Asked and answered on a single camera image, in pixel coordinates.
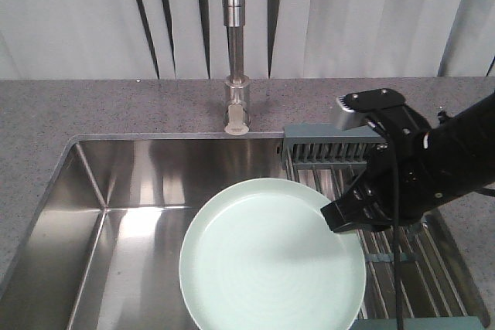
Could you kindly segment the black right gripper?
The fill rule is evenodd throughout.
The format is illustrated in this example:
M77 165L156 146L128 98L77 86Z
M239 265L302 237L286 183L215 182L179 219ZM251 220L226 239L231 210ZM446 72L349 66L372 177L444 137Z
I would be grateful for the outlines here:
M460 171L454 164L459 118L445 111L434 128L395 90L359 94L356 111L370 111L367 126L384 140L367 156L367 167L352 186L320 212L334 233L407 226L426 212L460 197Z

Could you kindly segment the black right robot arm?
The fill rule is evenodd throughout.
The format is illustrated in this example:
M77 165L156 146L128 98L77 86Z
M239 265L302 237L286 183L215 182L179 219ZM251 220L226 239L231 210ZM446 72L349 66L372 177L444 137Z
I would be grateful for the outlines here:
M367 125L383 139L345 193L321 209L334 233L408 226L435 208L494 182L494 96L432 128L396 90L338 97L338 128Z

